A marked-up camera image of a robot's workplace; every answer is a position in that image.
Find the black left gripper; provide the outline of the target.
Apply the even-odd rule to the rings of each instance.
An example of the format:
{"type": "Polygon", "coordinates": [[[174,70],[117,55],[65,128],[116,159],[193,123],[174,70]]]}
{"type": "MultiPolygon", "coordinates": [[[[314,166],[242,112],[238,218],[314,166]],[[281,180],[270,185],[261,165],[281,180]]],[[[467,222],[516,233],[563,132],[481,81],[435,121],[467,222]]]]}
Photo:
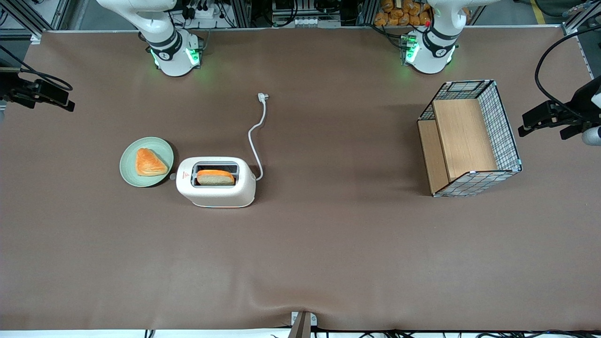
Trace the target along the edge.
{"type": "MultiPolygon", "coordinates": [[[[600,85],[601,77],[598,76],[574,92],[570,100],[570,108],[584,124],[569,125],[563,128],[560,131],[562,140],[570,139],[586,131],[586,123],[600,124],[600,85]]],[[[523,138],[538,129],[570,124],[572,113],[548,100],[523,113],[522,121],[523,124],[518,128],[518,134],[523,138]]]]}

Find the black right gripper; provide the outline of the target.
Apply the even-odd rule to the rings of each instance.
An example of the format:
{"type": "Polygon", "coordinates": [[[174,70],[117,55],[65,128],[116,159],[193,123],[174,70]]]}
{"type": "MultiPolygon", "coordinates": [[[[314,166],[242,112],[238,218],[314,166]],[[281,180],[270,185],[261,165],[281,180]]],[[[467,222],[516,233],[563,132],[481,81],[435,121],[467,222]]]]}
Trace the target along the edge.
{"type": "Polygon", "coordinates": [[[19,73],[20,70],[0,70],[1,101],[16,103],[29,109],[34,109],[36,103],[47,103],[71,113],[74,111],[75,103],[69,100],[69,93],[43,79],[37,79],[28,85],[31,93],[14,92],[23,86],[23,79],[19,73]]]}

